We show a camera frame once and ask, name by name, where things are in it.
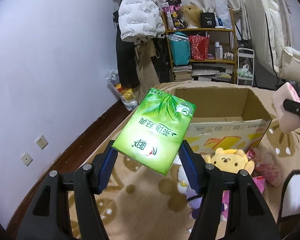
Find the blonde wig on stand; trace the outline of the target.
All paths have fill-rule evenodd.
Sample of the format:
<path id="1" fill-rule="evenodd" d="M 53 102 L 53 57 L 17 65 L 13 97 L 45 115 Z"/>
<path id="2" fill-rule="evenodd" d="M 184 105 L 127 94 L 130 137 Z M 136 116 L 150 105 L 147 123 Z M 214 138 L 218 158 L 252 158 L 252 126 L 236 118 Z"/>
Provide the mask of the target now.
<path id="1" fill-rule="evenodd" d="M 183 18 L 183 22 L 186 25 L 186 28 L 201 28 L 201 13 L 202 9 L 200 9 L 194 3 L 190 5 L 185 5 L 181 7 L 181 15 Z"/>

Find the white folded mattress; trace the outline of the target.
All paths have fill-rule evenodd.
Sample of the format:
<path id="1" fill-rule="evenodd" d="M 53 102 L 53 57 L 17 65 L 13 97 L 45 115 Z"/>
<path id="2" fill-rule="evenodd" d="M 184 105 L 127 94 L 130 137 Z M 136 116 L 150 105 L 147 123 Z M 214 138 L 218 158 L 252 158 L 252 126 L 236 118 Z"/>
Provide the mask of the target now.
<path id="1" fill-rule="evenodd" d="M 245 0 L 257 61 L 279 79 L 300 83 L 300 51 L 285 45 L 278 0 Z"/>

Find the plastic bag of toys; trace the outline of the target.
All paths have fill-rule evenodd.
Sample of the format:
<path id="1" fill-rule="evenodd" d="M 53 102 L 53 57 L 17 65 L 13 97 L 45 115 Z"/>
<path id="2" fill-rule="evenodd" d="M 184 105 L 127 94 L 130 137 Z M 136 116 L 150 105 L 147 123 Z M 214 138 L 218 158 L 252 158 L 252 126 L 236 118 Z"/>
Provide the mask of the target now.
<path id="1" fill-rule="evenodd" d="M 117 69 L 110 69 L 105 75 L 110 87 L 118 95 L 125 108 L 128 111 L 133 111 L 138 106 L 137 99 L 130 87 L 125 87 L 121 85 L 119 78 L 119 72 Z"/>

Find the beige coat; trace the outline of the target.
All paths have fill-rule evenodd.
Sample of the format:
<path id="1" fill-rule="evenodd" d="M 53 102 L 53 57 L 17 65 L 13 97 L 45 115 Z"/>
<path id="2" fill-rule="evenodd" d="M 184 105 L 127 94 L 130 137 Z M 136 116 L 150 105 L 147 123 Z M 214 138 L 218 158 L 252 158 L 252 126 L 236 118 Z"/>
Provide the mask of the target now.
<path id="1" fill-rule="evenodd" d="M 152 87 L 160 83 L 151 59 L 155 56 L 155 46 L 152 40 L 140 44 L 136 49 L 136 72 L 140 84 L 133 88 L 133 93 L 138 103 L 142 102 Z"/>

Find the pink tissue pack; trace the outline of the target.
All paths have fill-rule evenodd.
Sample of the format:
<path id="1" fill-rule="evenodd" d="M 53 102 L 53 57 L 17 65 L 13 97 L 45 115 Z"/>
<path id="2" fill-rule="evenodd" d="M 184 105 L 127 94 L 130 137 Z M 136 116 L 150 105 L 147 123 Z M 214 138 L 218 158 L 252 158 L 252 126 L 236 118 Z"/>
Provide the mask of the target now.
<path id="1" fill-rule="evenodd" d="M 254 171 L 263 176 L 270 185 L 278 187 L 281 184 L 283 173 L 281 168 L 275 164 L 271 154 L 251 147 L 247 152 L 247 158 L 255 163 Z"/>

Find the green tissue pack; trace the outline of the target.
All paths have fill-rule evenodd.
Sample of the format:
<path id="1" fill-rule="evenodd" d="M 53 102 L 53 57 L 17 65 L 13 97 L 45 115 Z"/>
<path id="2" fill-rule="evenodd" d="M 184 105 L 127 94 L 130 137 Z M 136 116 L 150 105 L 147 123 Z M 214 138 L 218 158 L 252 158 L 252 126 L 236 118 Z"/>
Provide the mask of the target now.
<path id="1" fill-rule="evenodd" d="M 151 88 L 115 139 L 113 148 L 166 175 L 195 111 L 195 104 Z"/>

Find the upper wall socket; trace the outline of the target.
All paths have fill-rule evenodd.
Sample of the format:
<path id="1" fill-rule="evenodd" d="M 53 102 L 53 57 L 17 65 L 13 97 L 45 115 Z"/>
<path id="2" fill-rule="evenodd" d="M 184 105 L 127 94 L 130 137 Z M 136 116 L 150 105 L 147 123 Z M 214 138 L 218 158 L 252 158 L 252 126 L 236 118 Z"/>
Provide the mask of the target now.
<path id="1" fill-rule="evenodd" d="M 46 148 L 46 146 L 49 144 L 49 142 L 46 140 L 46 138 L 41 135 L 37 140 L 36 140 L 36 144 L 38 145 L 38 147 L 43 150 L 44 148 Z"/>

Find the stack of books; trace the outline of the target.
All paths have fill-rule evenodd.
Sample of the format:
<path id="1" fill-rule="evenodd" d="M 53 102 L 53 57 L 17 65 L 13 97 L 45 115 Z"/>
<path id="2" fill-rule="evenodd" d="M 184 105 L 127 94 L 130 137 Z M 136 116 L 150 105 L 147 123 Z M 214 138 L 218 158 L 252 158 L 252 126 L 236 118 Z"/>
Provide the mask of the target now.
<path id="1" fill-rule="evenodd" d="M 174 66 L 173 74 L 175 81 L 192 80 L 192 66 Z"/>

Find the teal bag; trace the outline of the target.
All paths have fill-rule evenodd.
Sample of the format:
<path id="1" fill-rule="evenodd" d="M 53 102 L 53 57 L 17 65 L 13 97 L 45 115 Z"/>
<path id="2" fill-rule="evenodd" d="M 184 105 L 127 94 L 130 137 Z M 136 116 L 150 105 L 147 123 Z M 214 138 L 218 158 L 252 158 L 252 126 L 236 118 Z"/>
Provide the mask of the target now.
<path id="1" fill-rule="evenodd" d="M 176 32 L 168 35 L 173 63 L 176 66 L 185 66 L 191 59 L 191 48 L 189 37 L 182 33 Z"/>

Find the black and white plush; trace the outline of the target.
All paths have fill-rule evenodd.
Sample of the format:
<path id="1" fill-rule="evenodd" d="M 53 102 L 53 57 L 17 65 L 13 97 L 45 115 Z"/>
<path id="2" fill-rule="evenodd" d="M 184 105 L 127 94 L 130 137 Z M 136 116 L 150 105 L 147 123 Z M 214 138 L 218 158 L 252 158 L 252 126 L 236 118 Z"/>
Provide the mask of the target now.
<path id="1" fill-rule="evenodd" d="M 277 225 L 299 215 L 300 170 L 293 170 L 283 184 Z"/>

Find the pink bear plush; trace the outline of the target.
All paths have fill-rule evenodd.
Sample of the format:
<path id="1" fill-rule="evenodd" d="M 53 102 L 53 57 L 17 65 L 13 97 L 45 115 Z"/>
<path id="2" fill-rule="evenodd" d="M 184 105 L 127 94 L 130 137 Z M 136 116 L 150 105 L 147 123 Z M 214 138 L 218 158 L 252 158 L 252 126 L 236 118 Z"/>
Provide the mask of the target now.
<path id="1" fill-rule="evenodd" d="M 266 188 L 266 180 L 263 176 L 252 177 L 252 180 L 253 180 L 255 186 L 253 186 L 251 188 L 251 192 L 253 194 L 253 197 L 255 199 L 257 199 L 258 194 L 256 194 L 256 191 L 254 190 L 254 188 L 256 187 L 258 189 L 258 191 L 260 192 L 260 194 L 262 195 L 264 193 L 265 188 Z"/>

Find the white trolley cart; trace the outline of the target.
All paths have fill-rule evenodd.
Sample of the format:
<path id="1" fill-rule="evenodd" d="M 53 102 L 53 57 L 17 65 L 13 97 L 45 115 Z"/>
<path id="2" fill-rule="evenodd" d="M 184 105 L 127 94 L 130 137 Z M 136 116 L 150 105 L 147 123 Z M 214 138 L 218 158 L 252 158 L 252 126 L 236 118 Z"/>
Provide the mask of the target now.
<path id="1" fill-rule="evenodd" d="M 237 50 L 237 84 L 253 87 L 255 72 L 255 52 L 249 48 Z"/>

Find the lower wall socket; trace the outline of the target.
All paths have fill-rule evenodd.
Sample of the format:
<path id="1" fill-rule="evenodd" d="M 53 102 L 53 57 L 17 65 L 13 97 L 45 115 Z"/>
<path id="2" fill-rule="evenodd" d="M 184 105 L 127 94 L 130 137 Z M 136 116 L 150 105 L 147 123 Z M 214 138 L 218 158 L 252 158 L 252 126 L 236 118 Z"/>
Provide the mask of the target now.
<path id="1" fill-rule="evenodd" d="M 24 153 L 20 159 L 26 166 L 29 166 L 33 161 L 32 157 L 28 153 Z"/>

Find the purple doll plush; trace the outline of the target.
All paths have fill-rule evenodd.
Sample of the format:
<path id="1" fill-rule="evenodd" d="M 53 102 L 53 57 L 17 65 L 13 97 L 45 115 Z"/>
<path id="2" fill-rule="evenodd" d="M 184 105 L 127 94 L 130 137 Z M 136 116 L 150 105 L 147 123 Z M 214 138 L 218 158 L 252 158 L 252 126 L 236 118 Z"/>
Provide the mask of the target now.
<path id="1" fill-rule="evenodd" d="M 185 174 L 184 168 L 182 165 L 179 166 L 177 172 L 177 188 L 181 194 L 186 196 L 187 206 L 191 209 L 190 218 L 196 219 L 199 214 L 199 208 L 202 202 L 202 196 L 197 194 L 194 189 L 190 187 L 189 181 Z M 228 213 L 229 213 L 229 191 L 223 191 L 223 198 L 222 198 L 222 207 L 221 207 L 221 221 L 228 220 Z"/>

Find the open cardboard box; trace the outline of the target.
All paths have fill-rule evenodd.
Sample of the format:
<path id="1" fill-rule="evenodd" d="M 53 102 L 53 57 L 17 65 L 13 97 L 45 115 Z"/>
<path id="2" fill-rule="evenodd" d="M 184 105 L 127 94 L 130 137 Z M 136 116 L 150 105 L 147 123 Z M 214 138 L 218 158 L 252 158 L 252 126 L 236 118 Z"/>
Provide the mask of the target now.
<path id="1" fill-rule="evenodd" d="M 175 95 L 197 106 L 184 139 L 199 154 L 220 147 L 247 151 L 260 143 L 272 121 L 250 87 L 177 88 Z"/>

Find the yellow bear plush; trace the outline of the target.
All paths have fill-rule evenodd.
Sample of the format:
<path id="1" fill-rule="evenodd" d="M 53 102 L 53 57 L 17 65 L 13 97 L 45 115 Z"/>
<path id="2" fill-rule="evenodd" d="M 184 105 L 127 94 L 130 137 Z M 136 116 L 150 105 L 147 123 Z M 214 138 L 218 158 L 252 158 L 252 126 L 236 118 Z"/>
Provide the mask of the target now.
<path id="1" fill-rule="evenodd" d="M 242 149 L 217 148 L 212 155 L 204 155 L 206 163 L 215 165 L 224 172 L 237 174 L 240 170 L 246 170 L 250 175 L 253 173 L 255 163 L 248 160 Z"/>

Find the white puffer jacket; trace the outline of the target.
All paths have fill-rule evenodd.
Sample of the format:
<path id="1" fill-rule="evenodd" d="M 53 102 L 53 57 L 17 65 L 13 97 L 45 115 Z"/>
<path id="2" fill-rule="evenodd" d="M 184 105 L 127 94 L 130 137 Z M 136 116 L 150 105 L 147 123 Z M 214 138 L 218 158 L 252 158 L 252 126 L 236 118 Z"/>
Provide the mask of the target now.
<path id="1" fill-rule="evenodd" d="M 122 0 L 118 22 L 123 42 L 147 42 L 165 33 L 159 7 L 152 0 Z"/>

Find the wooden shelf unit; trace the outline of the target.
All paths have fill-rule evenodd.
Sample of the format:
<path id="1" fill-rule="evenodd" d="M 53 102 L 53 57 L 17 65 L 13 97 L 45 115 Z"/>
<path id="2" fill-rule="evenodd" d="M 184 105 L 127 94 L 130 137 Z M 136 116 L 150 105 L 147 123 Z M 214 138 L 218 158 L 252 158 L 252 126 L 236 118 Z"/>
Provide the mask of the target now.
<path id="1" fill-rule="evenodd" d="M 218 25 L 213 12 L 198 6 L 169 5 L 161 13 L 173 81 L 200 75 L 224 76 L 232 82 L 237 69 L 235 28 Z"/>

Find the black box with 40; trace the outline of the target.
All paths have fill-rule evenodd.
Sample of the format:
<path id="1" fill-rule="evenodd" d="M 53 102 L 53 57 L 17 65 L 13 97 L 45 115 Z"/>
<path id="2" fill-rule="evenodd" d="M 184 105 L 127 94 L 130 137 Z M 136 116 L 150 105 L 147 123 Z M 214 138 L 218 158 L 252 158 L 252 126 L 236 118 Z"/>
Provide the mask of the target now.
<path id="1" fill-rule="evenodd" d="M 201 27 L 202 28 L 215 28 L 216 17 L 214 12 L 201 12 L 200 13 Z"/>

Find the wall socket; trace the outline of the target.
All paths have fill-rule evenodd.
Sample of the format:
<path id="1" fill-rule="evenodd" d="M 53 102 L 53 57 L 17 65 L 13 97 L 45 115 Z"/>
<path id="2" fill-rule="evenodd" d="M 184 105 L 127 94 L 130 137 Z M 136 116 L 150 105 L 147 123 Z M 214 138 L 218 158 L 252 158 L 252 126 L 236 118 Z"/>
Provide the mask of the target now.
<path id="1" fill-rule="evenodd" d="M 41 135 L 37 140 L 36 140 L 36 144 L 38 145 L 38 147 L 43 150 L 44 148 L 46 148 L 46 146 L 49 144 L 49 142 L 46 140 L 46 138 Z"/>
<path id="2" fill-rule="evenodd" d="M 26 166 L 29 166 L 33 161 L 32 157 L 28 153 L 24 153 L 20 159 Z"/>

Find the red gift bag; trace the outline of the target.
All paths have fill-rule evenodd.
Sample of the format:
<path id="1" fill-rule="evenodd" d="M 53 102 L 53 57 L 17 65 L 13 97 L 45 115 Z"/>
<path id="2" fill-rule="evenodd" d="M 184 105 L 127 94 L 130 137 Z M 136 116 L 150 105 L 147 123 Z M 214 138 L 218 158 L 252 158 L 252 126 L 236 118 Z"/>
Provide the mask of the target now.
<path id="1" fill-rule="evenodd" d="M 208 36 L 190 35 L 191 57 L 194 60 L 206 60 L 209 52 Z"/>

